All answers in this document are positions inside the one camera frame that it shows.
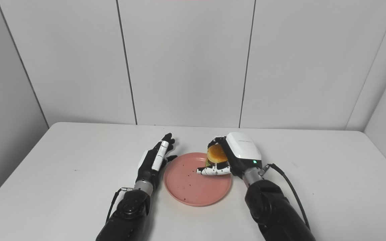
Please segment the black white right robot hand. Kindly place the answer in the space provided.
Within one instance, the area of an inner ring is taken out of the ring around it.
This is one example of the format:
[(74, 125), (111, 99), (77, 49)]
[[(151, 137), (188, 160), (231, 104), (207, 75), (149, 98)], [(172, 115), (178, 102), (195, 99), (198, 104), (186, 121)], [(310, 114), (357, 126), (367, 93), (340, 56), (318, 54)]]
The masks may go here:
[(253, 140), (241, 132), (217, 136), (209, 144), (204, 167), (197, 174), (220, 176), (233, 174), (248, 182), (261, 180), (262, 156)]

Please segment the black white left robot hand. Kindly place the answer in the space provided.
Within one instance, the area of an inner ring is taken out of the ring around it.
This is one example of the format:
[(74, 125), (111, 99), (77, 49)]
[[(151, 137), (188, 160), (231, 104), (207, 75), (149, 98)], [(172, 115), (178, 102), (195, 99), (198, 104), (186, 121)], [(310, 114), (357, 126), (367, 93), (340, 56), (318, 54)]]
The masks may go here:
[(172, 133), (167, 133), (152, 149), (146, 151), (135, 181), (145, 181), (151, 184), (154, 190), (158, 188), (160, 172), (167, 163), (178, 157), (177, 155), (167, 157), (167, 154), (174, 149), (175, 142)]

